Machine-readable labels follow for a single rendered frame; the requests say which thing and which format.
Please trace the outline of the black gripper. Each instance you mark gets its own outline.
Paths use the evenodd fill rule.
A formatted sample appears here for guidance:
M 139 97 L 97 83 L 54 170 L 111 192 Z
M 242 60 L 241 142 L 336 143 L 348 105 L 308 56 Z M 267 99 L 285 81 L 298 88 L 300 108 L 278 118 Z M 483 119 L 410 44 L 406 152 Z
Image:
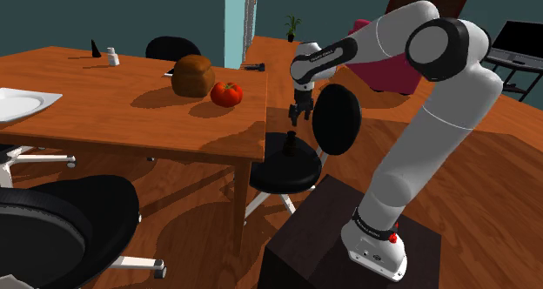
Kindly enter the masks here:
M 305 120 L 308 120 L 311 116 L 314 104 L 312 90 L 302 91 L 295 89 L 294 100 L 295 103 L 289 107 L 288 117 L 292 121 L 292 125 L 296 126 L 298 121 L 298 111 L 303 111 L 305 113 Z

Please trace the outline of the black pepper shaker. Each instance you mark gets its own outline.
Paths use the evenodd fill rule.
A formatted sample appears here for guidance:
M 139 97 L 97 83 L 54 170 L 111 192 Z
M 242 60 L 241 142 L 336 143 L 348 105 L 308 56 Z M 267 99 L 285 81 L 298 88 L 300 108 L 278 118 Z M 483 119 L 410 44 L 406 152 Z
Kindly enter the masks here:
M 288 131 L 286 133 L 282 153 L 287 157 L 293 157 L 296 155 L 296 132 L 295 131 Z

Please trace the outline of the black round stool chair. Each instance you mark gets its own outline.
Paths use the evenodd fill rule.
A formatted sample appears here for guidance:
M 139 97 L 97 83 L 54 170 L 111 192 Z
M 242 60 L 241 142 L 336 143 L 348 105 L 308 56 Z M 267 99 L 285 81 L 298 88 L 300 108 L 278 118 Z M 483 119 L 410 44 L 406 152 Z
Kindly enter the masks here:
M 318 147 L 296 139 L 296 155 L 282 153 L 286 133 L 265 135 L 265 159 L 251 165 L 249 185 L 258 195 L 245 208 L 250 216 L 270 195 L 277 194 L 286 210 L 293 214 L 295 206 L 290 196 L 314 190 L 325 161 L 330 155 L 348 151 L 359 134 L 361 109 L 356 96 L 340 84 L 328 84 L 318 95 L 312 116 L 312 133 Z

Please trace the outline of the red tomato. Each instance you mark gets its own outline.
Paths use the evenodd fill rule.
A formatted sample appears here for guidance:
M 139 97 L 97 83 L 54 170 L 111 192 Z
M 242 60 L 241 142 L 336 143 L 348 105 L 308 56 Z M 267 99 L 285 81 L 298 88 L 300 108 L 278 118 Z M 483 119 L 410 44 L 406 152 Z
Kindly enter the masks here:
M 236 83 L 216 83 L 210 92 L 211 101 L 219 106 L 230 108 L 239 104 L 243 99 L 243 90 Z

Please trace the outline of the potted green plant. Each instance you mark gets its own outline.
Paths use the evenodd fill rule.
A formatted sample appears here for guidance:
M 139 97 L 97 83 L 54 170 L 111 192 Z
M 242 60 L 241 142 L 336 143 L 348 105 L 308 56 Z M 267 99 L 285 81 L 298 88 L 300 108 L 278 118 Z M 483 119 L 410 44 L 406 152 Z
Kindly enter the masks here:
M 297 27 L 302 24 L 302 20 L 300 18 L 295 17 L 293 14 L 286 16 L 289 21 L 285 23 L 285 25 L 288 27 L 288 31 L 286 33 L 287 35 L 287 41 L 289 43 L 292 43 L 294 40 L 294 37 L 296 36 L 296 30 Z

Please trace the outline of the brown bread loaf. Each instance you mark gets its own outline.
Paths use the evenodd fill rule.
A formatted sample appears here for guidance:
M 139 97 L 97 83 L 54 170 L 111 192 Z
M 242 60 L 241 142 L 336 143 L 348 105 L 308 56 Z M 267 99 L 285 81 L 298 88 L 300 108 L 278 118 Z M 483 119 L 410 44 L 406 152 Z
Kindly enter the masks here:
M 187 55 L 174 65 L 171 87 L 180 97 L 205 97 L 215 84 L 211 61 L 201 55 Z

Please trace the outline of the dark robot stand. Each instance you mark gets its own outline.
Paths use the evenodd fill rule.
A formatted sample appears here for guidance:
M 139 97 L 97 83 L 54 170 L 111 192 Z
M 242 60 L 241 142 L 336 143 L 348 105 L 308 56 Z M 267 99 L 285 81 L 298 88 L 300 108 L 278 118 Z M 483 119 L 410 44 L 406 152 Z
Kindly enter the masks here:
M 402 215 L 406 275 L 393 282 L 351 261 L 340 238 L 363 193 L 327 175 L 265 247 L 257 289 L 439 289 L 441 236 Z

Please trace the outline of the wooden table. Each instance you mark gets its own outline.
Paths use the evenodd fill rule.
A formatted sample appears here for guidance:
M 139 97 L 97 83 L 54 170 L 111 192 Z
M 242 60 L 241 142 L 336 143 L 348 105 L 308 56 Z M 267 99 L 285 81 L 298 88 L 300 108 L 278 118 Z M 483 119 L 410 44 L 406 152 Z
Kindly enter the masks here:
M 0 57 L 0 87 L 61 94 L 51 107 L 0 124 L 0 143 L 231 165 L 233 252 L 239 254 L 251 164 L 265 155 L 264 72 L 214 68 L 244 93 L 233 109 L 179 97 L 169 61 L 122 55 L 118 66 L 87 50 L 45 47 Z

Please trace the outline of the laptop on black stand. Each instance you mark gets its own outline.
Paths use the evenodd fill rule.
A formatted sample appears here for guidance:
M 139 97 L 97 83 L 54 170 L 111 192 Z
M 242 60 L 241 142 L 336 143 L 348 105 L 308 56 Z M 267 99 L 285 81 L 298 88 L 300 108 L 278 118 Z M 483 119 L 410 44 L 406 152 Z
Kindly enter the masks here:
M 519 94 L 523 102 L 535 85 L 543 78 L 543 23 L 507 20 L 493 40 L 486 63 L 492 71 L 508 69 L 504 92 Z M 535 79 L 526 89 L 512 81 L 516 72 L 527 72 Z

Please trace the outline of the white square plate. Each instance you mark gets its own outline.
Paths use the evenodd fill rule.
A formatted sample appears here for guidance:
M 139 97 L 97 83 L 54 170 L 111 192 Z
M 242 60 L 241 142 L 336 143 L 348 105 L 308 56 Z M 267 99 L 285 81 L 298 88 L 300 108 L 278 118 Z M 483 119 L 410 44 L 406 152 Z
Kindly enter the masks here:
M 53 105 L 63 95 L 0 88 L 0 123 L 25 118 Z

